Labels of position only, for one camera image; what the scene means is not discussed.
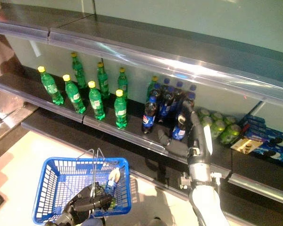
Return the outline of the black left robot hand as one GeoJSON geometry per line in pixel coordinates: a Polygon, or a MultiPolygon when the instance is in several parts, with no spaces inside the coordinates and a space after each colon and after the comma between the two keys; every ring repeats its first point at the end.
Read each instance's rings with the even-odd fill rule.
{"type": "Polygon", "coordinates": [[[77,193],[64,207],[63,212],[87,212],[93,210],[107,211],[111,205],[113,196],[106,193],[99,185],[90,184],[77,193]]]}

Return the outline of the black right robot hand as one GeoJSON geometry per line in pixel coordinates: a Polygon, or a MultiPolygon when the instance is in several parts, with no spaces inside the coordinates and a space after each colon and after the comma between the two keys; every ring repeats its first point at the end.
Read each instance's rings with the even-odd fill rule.
{"type": "Polygon", "coordinates": [[[197,113],[191,104],[184,100],[182,112],[185,116],[187,143],[169,138],[163,130],[158,130],[158,140],[169,154],[185,158],[188,164],[210,163],[211,152],[207,147],[204,128],[200,123],[197,113]]]}

